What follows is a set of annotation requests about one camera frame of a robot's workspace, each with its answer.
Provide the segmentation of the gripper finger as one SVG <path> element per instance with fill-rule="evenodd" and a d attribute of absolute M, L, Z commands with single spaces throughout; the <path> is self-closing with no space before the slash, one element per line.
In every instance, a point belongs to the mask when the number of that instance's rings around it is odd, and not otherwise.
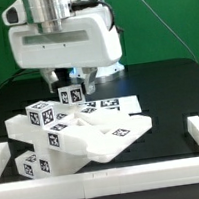
<path fill-rule="evenodd" d="M 84 89 L 88 95 L 91 95 L 92 93 L 95 92 L 95 85 L 96 85 L 95 79 L 96 79 L 97 70 L 98 69 L 96 67 L 82 68 L 83 74 L 85 76 L 83 81 Z"/>
<path fill-rule="evenodd" d="M 56 84 L 59 81 L 56 71 L 53 68 L 41 68 L 40 74 L 43 79 L 45 79 L 47 85 L 49 86 L 49 91 L 54 93 L 56 90 Z"/>

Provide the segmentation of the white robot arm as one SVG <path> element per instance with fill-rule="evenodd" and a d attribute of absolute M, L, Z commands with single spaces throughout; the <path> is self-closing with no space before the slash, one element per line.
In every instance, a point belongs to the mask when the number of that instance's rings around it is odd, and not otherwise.
<path fill-rule="evenodd" d="M 79 68 L 90 95 L 98 69 L 122 56 L 113 9 L 102 0 L 16 0 L 2 20 L 16 63 L 39 69 L 50 85 L 57 68 Z"/>

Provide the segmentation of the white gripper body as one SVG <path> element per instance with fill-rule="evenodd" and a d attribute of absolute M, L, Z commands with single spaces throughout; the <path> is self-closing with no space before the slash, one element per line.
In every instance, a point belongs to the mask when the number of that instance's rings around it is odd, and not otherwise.
<path fill-rule="evenodd" d="M 106 67 L 122 56 L 106 7 L 86 9 L 62 21 L 62 31 L 42 34 L 38 25 L 13 26 L 9 39 L 21 68 Z"/>

